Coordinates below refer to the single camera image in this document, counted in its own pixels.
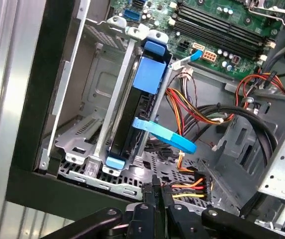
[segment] aluminum surface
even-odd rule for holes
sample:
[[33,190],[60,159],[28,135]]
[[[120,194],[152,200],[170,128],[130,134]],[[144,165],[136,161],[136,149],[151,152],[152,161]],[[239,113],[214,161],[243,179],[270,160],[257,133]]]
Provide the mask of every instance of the aluminum surface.
[[48,154],[47,154],[48,157],[50,157],[50,154],[51,154],[51,151],[53,148],[54,138],[55,138],[57,126],[59,123],[59,117],[60,117],[60,114],[62,111],[63,102],[64,102],[64,98],[65,98],[66,91],[67,91],[67,86],[68,86],[68,83],[69,83],[69,80],[71,77],[72,68],[73,68],[75,58],[76,58],[76,54],[78,51],[78,46],[79,46],[79,43],[80,43],[81,38],[82,38],[83,29],[85,26],[86,16],[88,13],[90,2],[91,2],[90,0],[81,0],[81,4],[78,7],[78,12],[80,11],[81,13],[77,14],[76,17],[82,17],[82,18],[79,18],[80,24],[79,24],[79,28],[77,31],[77,36],[76,36],[73,52],[72,52],[72,55],[70,57],[70,60],[66,61],[64,63],[65,67],[63,69],[62,79],[60,81],[60,85],[59,85],[58,92],[56,95],[56,97],[59,98],[59,101],[55,100],[55,104],[54,104],[54,111],[55,111],[54,113],[56,113],[56,118],[55,118],[53,130],[52,130],[52,134],[51,134],[51,139],[50,139],[49,146],[48,146]]
[[38,239],[73,221],[6,202],[0,221],[0,239]]
[[84,107],[80,115],[87,117],[95,113],[105,117],[123,56],[123,52],[114,48],[97,45],[84,91],[81,92]]
[[86,142],[102,125],[101,119],[87,116],[74,127],[55,139],[55,146],[62,148],[68,162],[82,165],[92,152],[94,144]]
[[0,219],[45,2],[0,0]]

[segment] wire bundle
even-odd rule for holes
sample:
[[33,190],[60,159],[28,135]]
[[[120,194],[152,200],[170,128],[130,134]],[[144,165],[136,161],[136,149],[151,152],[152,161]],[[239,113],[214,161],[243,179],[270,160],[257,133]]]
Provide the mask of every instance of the wire bundle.
[[[248,83],[251,82],[251,80],[256,80],[256,79],[270,82],[270,84],[277,87],[285,95],[285,89],[284,89],[284,86],[283,86],[280,78],[275,75],[272,79],[269,79],[270,74],[271,73],[248,75],[243,80],[241,80],[240,83],[238,84],[237,88],[236,88],[236,91],[235,91],[234,105],[239,106],[239,91],[240,91],[241,87],[242,87],[244,97],[248,97],[249,95],[251,95],[251,93],[253,92],[252,89],[255,89],[255,88],[251,87],[249,89],[249,91],[246,91],[246,86]],[[244,103],[243,108],[246,108],[247,106],[248,106],[248,103]]]
[[181,198],[181,197],[198,197],[198,198],[204,198],[205,194],[204,194],[204,186],[200,186],[200,184],[203,182],[203,178],[200,178],[199,180],[197,180],[196,182],[192,183],[192,182],[173,182],[170,184],[170,186],[173,189],[177,189],[177,188],[182,188],[180,190],[177,191],[173,191],[172,197],[173,198]]

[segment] capacitor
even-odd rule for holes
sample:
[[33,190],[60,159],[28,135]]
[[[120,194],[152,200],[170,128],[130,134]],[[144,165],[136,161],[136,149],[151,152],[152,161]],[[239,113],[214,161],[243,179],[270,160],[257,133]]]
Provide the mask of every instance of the capacitor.
[[226,67],[226,70],[227,70],[227,71],[231,71],[232,68],[233,68],[233,67],[232,67],[231,65],[228,65],[228,66]]
[[222,62],[222,67],[225,68],[227,66],[227,61]]

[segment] ventilation holes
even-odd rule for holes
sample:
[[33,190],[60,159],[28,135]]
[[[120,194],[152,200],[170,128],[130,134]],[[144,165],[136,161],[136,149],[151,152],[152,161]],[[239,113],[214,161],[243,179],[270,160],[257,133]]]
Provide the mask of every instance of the ventilation holes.
[[86,26],[86,27],[102,43],[118,48],[116,43],[113,41],[113,39],[110,36],[107,36],[101,31],[97,31],[93,26]]
[[75,135],[82,134],[92,123],[94,123],[96,120],[91,119],[87,124],[85,124],[80,130],[77,131]]

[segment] expansion slot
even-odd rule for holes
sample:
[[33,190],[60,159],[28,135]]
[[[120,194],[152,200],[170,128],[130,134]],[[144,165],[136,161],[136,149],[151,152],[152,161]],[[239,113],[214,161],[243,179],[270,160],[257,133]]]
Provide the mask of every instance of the expansion slot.
[[266,41],[254,32],[185,4],[179,7],[174,29],[250,59],[257,58],[263,52]]

